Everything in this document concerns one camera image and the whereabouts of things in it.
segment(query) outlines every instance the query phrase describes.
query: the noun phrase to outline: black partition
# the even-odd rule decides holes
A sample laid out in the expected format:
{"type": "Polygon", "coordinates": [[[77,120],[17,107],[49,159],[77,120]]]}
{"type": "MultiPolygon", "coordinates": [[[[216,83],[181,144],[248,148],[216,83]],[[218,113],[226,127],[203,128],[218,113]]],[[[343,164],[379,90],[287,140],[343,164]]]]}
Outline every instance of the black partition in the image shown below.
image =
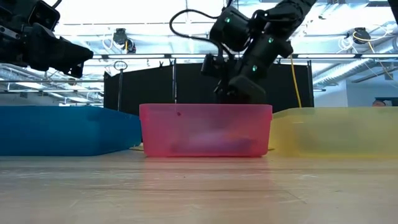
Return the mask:
{"type": "MultiPolygon", "coordinates": [[[[173,68],[149,68],[124,72],[121,111],[139,115],[143,103],[174,103],[173,68]]],[[[104,75],[104,107],[118,109],[119,75],[104,75]]]]}
{"type": "Polygon", "coordinates": [[[201,63],[176,64],[177,103],[214,103],[218,81],[200,75],[201,63]]]}
{"type": "MultiPolygon", "coordinates": [[[[214,103],[213,90],[218,80],[200,75],[201,64],[177,64],[177,103],[214,103]]],[[[312,73],[310,66],[295,65],[298,91],[303,107],[313,107],[312,73]]],[[[274,64],[268,77],[259,82],[267,92],[268,104],[274,112],[299,107],[291,65],[274,64]]]]}
{"type": "Polygon", "coordinates": [[[397,0],[388,0],[388,3],[390,4],[391,11],[398,23],[398,1],[397,0]]]}
{"type": "MultiPolygon", "coordinates": [[[[311,66],[295,65],[295,74],[302,106],[313,107],[311,66]]],[[[122,86],[121,111],[139,115],[143,103],[175,103],[173,77],[177,90],[177,103],[214,103],[213,93],[218,80],[200,75],[201,64],[176,64],[125,72],[122,86]]],[[[119,75],[104,77],[104,107],[118,108],[119,75]]],[[[267,78],[260,81],[267,92],[267,100],[274,112],[299,107],[290,65],[275,64],[267,78]]]]}

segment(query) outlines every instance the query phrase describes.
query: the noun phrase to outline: object inside bin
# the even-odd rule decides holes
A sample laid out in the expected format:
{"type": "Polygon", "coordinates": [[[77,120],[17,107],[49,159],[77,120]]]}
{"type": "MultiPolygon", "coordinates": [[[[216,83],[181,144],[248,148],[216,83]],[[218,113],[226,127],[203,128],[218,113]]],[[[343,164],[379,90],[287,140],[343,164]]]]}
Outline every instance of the object inside bin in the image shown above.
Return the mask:
{"type": "Polygon", "coordinates": [[[233,136],[225,131],[200,133],[184,142],[172,144],[173,152],[198,154],[201,152],[242,152],[251,148],[256,140],[247,136],[233,136]]]}

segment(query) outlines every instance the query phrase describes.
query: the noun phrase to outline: table surface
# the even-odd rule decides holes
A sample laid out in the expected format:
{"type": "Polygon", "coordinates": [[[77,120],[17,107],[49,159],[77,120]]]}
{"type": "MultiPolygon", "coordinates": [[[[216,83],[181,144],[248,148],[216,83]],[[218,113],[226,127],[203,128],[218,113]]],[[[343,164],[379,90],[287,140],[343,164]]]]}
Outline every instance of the table surface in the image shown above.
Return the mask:
{"type": "Polygon", "coordinates": [[[398,161],[0,157],[0,223],[397,223],[398,161]]]}

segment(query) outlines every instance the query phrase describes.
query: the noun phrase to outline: robotic arm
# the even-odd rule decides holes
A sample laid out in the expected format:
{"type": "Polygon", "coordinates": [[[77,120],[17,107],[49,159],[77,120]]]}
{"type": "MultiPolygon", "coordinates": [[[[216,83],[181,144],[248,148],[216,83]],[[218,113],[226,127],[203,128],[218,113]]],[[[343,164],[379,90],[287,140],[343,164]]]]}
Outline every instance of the robotic arm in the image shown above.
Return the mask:
{"type": "Polygon", "coordinates": [[[272,9],[257,10],[252,18],[232,6],[223,9],[209,39],[235,52],[246,51],[238,61],[233,57],[226,61],[220,54],[205,57],[201,73],[220,79],[215,90],[219,103],[266,102],[266,93],[257,82],[267,76],[278,55],[287,58],[293,53],[288,38],[315,2],[283,0],[272,9]]]}
{"type": "Polygon", "coordinates": [[[60,2],[51,7],[39,0],[0,0],[0,63],[40,71],[52,67],[81,78],[83,64],[93,52],[54,36],[60,2]]]}

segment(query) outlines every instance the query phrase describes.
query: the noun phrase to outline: black cable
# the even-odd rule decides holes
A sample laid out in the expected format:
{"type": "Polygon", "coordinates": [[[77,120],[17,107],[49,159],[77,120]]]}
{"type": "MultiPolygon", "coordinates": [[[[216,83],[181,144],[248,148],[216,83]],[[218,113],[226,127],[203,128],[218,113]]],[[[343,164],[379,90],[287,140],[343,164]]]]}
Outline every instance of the black cable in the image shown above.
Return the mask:
{"type": "MultiPolygon", "coordinates": [[[[226,7],[230,7],[230,5],[232,4],[232,1],[233,0],[229,0],[227,5],[226,5],[226,7]]],[[[201,11],[195,10],[195,9],[184,9],[184,10],[181,10],[180,12],[176,13],[176,15],[174,15],[171,18],[170,22],[169,22],[169,27],[170,27],[170,30],[173,32],[173,34],[175,34],[175,35],[177,35],[179,37],[182,37],[182,38],[187,38],[187,39],[192,39],[192,40],[201,40],[201,41],[212,43],[212,44],[214,44],[217,47],[218,56],[219,57],[223,56],[223,50],[224,50],[228,54],[228,56],[230,58],[233,58],[233,55],[231,54],[231,52],[224,45],[222,45],[222,44],[220,44],[220,43],[218,43],[218,42],[216,42],[214,40],[210,40],[210,39],[206,39],[206,38],[202,38],[202,37],[192,37],[192,36],[189,36],[187,34],[181,34],[181,33],[177,32],[173,28],[173,22],[178,16],[180,16],[180,15],[182,15],[184,13],[187,13],[187,12],[195,12],[195,13],[201,14],[201,15],[207,17],[207,18],[210,18],[210,19],[218,19],[218,17],[219,17],[219,16],[210,16],[210,15],[204,13],[204,12],[201,12],[201,11]]]]}
{"type": "Polygon", "coordinates": [[[52,6],[53,9],[57,8],[61,4],[62,0],[57,0],[55,4],[52,6]]]}

